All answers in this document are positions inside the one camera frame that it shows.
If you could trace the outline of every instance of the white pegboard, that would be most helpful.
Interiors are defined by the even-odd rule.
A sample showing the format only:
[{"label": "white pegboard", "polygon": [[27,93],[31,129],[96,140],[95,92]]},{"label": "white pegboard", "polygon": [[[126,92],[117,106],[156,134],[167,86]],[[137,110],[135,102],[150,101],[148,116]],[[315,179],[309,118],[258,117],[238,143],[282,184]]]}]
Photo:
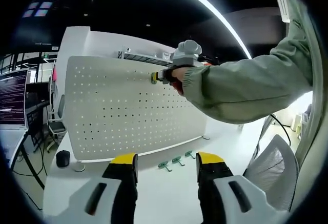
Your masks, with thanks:
[{"label": "white pegboard", "polygon": [[65,123],[77,160],[155,152],[204,134],[205,115],[173,87],[151,84],[151,73],[163,68],[118,58],[69,58]]}]

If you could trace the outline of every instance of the office chair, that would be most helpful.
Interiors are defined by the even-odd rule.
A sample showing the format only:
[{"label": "office chair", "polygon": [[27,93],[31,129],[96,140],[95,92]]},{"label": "office chair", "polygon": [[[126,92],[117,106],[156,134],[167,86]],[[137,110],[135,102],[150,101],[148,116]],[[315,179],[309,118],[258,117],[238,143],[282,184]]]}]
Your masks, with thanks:
[{"label": "office chair", "polygon": [[51,142],[47,146],[47,152],[49,153],[50,148],[57,143],[55,140],[56,135],[66,133],[67,128],[63,123],[63,111],[65,106],[65,95],[60,97],[59,107],[57,112],[50,112],[49,117],[51,118],[52,115],[57,115],[59,118],[55,119],[48,119],[48,127],[51,133],[51,137],[53,138],[53,142]]},{"label": "office chair", "polygon": [[266,117],[266,119],[264,121],[264,124],[263,124],[263,127],[262,127],[262,130],[261,130],[260,138],[258,139],[258,143],[257,143],[257,146],[255,148],[255,151],[254,151],[254,154],[252,156],[252,159],[250,161],[250,164],[255,160],[255,158],[257,157],[258,153],[260,152],[260,141],[263,138],[263,136],[265,135],[265,133],[268,130],[269,126],[271,125],[272,121],[273,121],[273,118],[270,115]]},{"label": "office chair", "polygon": [[277,210],[289,211],[298,178],[296,157],[279,135],[244,172],[244,177],[266,193],[268,203]]}]

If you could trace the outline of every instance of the desk surface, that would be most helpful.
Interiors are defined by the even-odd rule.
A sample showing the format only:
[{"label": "desk surface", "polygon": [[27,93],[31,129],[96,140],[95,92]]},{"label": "desk surface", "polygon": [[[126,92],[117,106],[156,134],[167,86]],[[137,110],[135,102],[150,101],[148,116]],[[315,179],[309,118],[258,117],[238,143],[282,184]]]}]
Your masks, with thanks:
[{"label": "desk surface", "polygon": [[10,168],[14,162],[15,155],[18,151],[19,146],[21,145],[24,135],[27,130],[0,130],[0,142],[5,152],[6,160],[8,161],[8,167]]},{"label": "desk surface", "polygon": [[[209,118],[206,137],[189,142],[176,148],[139,157],[138,160],[138,200],[134,221],[139,223],[201,223],[202,214],[197,196],[196,160],[184,157],[185,152],[193,150],[217,154],[222,157],[231,171],[244,173],[254,153],[259,140],[264,119],[245,124],[243,130],[236,125],[230,125]],[[71,152],[71,162],[76,159],[68,133],[63,138],[57,151]],[[172,172],[158,169],[157,165],[165,160],[181,155],[178,164],[168,167]],[[59,169],[55,158],[48,173],[44,191],[44,216],[56,216],[69,205],[69,197],[82,187],[91,177],[101,176],[108,162],[93,162],[86,164],[83,172],[77,173],[70,168]]]}]

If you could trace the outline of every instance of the desk leg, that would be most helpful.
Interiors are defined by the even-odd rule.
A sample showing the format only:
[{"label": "desk leg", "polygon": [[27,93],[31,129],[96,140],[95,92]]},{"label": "desk leg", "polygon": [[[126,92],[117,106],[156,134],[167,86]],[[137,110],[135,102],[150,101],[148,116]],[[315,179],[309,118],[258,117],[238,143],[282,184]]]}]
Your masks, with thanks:
[{"label": "desk leg", "polygon": [[28,157],[28,155],[27,155],[27,153],[26,153],[26,151],[25,151],[24,146],[22,146],[22,148],[21,148],[20,151],[22,152],[23,158],[24,158],[24,160],[25,160],[27,166],[29,167],[29,169],[30,169],[32,175],[34,176],[34,178],[36,179],[36,181],[38,182],[38,184],[41,186],[41,188],[44,190],[44,189],[45,189],[45,185],[43,184],[43,182],[42,182],[41,179],[39,178],[38,174],[37,174],[36,171],[34,170],[32,164],[31,164],[31,161],[30,161],[30,159],[29,159],[29,157]]}]

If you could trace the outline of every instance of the screen display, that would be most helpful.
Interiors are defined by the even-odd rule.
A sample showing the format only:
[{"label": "screen display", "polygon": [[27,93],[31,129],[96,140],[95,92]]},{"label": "screen display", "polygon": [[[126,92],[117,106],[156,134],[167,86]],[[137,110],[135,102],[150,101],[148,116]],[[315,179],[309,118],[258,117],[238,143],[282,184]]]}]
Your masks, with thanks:
[{"label": "screen display", "polygon": [[27,70],[0,75],[0,124],[25,125]]},{"label": "screen display", "polygon": [[38,2],[31,3],[28,9],[35,9],[38,4]]},{"label": "screen display", "polygon": [[49,9],[52,5],[52,2],[43,2],[40,6],[42,9]]},{"label": "screen display", "polygon": [[34,16],[46,16],[48,10],[38,10]]},{"label": "screen display", "polygon": [[33,13],[33,10],[27,10],[25,11],[25,13],[23,14],[23,17],[30,17]]}]

